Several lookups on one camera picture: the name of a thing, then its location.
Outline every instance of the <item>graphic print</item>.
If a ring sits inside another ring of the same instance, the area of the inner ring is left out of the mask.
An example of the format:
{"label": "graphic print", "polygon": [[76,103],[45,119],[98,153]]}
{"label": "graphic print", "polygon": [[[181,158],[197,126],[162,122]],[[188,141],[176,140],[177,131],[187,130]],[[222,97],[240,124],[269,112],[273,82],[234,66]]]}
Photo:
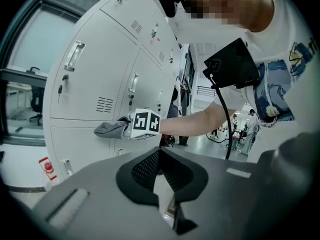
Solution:
{"label": "graphic print", "polygon": [[253,87],[253,92],[261,121],[270,123],[276,116],[291,112],[284,95],[290,89],[292,80],[295,82],[305,71],[317,49],[313,38],[310,38],[308,47],[301,42],[294,42],[289,52],[290,69],[283,59],[257,65],[260,78],[258,84]]}

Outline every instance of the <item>key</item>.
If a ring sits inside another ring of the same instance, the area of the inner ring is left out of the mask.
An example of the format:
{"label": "key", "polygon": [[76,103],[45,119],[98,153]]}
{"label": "key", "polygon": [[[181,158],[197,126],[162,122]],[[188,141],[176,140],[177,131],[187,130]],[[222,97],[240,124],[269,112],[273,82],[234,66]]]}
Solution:
{"label": "key", "polygon": [[62,81],[68,80],[68,79],[69,79],[69,75],[68,75],[68,74],[64,74],[64,75],[62,76]]}
{"label": "key", "polygon": [[59,88],[58,88],[58,94],[59,94],[59,96],[58,96],[58,103],[59,103],[59,100],[60,100],[60,94],[62,93],[62,88],[63,88],[63,86],[60,84],[60,86],[59,86]]}

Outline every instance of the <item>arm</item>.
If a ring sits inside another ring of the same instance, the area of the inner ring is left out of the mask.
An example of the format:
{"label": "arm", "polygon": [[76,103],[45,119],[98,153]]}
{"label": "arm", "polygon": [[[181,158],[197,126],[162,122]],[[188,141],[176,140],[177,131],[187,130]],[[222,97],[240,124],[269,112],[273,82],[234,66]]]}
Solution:
{"label": "arm", "polygon": [[[228,109],[229,116],[236,110]],[[205,110],[161,121],[162,134],[177,136],[199,136],[217,129],[227,120],[222,106],[212,102]]]}

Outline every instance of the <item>desk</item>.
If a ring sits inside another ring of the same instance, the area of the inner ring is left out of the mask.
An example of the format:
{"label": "desk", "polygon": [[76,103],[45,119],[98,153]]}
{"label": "desk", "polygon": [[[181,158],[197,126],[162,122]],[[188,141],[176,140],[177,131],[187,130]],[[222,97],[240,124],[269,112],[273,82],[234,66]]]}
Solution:
{"label": "desk", "polygon": [[30,85],[19,84],[19,83],[8,83],[6,86],[10,90],[15,90],[16,92],[16,108],[19,108],[19,93],[24,92],[24,110],[27,109],[27,93],[32,90]]}

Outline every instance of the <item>person in background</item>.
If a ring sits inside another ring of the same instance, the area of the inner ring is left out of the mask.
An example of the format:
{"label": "person in background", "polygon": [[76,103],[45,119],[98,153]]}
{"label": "person in background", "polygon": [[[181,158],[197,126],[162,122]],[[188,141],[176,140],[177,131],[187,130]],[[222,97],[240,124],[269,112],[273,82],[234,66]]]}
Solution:
{"label": "person in background", "polygon": [[245,137],[244,147],[241,150],[241,153],[245,154],[246,156],[250,152],[250,149],[252,146],[252,140],[254,136],[257,134],[258,128],[259,128],[259,119],[256,112],[253,109],[250,109],[249,115],[251,115],[252,117],[250,118],[249,122],[246,123],[247,133]]}
{"label": "person in background", "polygon": [[244,129],[240,132],[238,143],[240,144],[240,141],[244,139],[244,137],[247,136],[247,130],[248,130],[248,123],[244,125]]}
{"label": "person in background", "polygon": [[217,131],[217,129],[215,129],[215,130],[213,130],[213,131],[211,132],[210,137],[211,137],[211,138],[214,137],[215,140],[218,139],[218,131]]}
{"label": "person in background", "polygon": [[238,117],[237,117],[236,114],[233,114],[231,125],[233,127],[232,135],[234,135],[234,133],[235,133],[235,131],[237,129],[237,126],[238,126]]}

